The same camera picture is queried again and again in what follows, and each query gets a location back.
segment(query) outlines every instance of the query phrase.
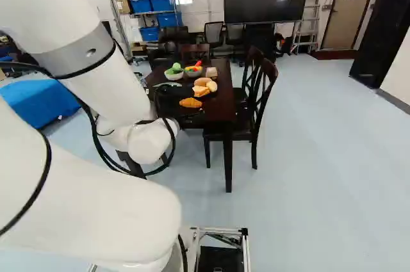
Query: chair backrest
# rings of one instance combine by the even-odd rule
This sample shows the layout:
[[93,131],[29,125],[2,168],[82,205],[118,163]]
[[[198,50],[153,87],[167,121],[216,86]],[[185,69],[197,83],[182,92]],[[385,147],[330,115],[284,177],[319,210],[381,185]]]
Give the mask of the chair backrest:
[[268,102],[270,92],[279,75],[279,71],[274,63],[264,58],[261,68],[256,76],[252,96],[250,97],[249,106],[252,110],[252,121],[254,134],[259,133],[261,127],[263,112]]
[[188,43],[190,35],[187,26],[164,27],[160,29],[159,43],[175,42]]
[[205,42],[211,47],[218,47],[224,43],[224,37],[222,36],[223,26],[223,21],[205,23]]
[[247,95],[252,94],[252,88],[254,87],[256,75],[262,64],[264,55],[262,51],[254,46],[249,47],[249,51],[245,60],[245,68],[243,69],[242,75],[242,90],[247,92]]
[[226,25],[226,43],[241,42],[245,31],[244,24],[227,24]]
[[179,52],[185,64],[209,61],[209,44],[181,44]]

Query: dark wooden chair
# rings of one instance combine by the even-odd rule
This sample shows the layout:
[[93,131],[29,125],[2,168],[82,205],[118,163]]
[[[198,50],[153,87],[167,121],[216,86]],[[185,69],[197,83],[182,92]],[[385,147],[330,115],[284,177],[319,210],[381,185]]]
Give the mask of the dark wooden chair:
[[[261,127],[263,112],[270,92],[278,75],[275,64],[268,59],[263,59],[253,87],[251,87],[252,93],[249,97],[249,105],[237,112],[236,123],[233,126],[233,141],[250,141],[252,143],[252,167],[255,170],[258,168],[256,147],[259,128]],[[210,141],[222,141],[224,139],[224,130],[205,128],[202,136],[204,138],[206,167],[210,168],[211,150],[209,143]]]
[[195,63],[198,60],[209,61],[209,44],[184,44],[179,46],[184,63]]
[[251,46],[249,48],[247,58],[245,60],[245,68],[243,69],[242,85],[240,88],[233,88],[236,104],[245,104],[248,102],[248,98],[251,95],[252,88],[254,87],[256,75],[262,64],[264,55],[258,48]]

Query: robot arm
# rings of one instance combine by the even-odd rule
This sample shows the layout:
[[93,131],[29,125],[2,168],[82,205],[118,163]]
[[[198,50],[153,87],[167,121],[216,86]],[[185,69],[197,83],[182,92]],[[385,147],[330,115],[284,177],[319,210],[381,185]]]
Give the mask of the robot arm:
[[[135,128],[143,132],[134,130],[135,123],[152,118],[151,103],[87,0],[0,2],[1,31],[112,127],[127,126],[127,137],[117,139],[122,149],[130,140],[127,151],[137,163],[153,163],[160,158],[170,144],[169,131],[158,123]],[[178,130],[174,122],[170,124]],[[143,146],[133,145],[141,141]]]
[[[110,128],[122,130],[117,138],[122,150],[139,163],[162,155],[170,132],[158,120],[134,126],[150,118],[151,104],[87,0],[0,4],[0,30]],[[1,98],[0,113],[0,230],[27,202],[49,164],[37,200],[0,236],[0,247],[81,257],[119,271],[162,270],[181,224],[181,206],[171,191],[90,164],[52,143],[47,146]],[[176,134],[177,125],[169,122]]]

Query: bread roll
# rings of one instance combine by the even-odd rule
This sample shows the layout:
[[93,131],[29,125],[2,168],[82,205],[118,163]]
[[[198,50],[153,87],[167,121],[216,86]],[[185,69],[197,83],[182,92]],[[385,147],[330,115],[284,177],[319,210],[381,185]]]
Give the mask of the bread roll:
[[206,83],[208,83],[208,82],[210,82],[210,81],[212,81],[211,78],[202,77],[202,78],[196,79],[195,82],[193,83],[193,85],[206,86]]
[[211,92],[216,92],[218,90],[218,84],[215,81],[206,83],[206,87],[209,88]]

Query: metal ladder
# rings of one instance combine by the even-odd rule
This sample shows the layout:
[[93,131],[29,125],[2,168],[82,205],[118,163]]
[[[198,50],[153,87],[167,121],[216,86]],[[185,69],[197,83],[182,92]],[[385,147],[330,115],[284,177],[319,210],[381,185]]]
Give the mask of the metal ladder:
[[[293,44],[291,48],[291,52],[298,54],[299,53],[299,46],[301,45],[308,45],[310,53],[312,50],[316,50],[318,48],[318,33],[319,33],[319,20],[320,20],[320,4],[319,0],[315,0],[314,4],[312,5],[305,5],[304,9],[313,9],[313,16],[305,18],[304,14],[301,20],[295,22],[293,26]],[[309,30],[302,31],[302,24],[304,22],[309,22]],[[308,42],[301,42],[301,36],[309,35]]]

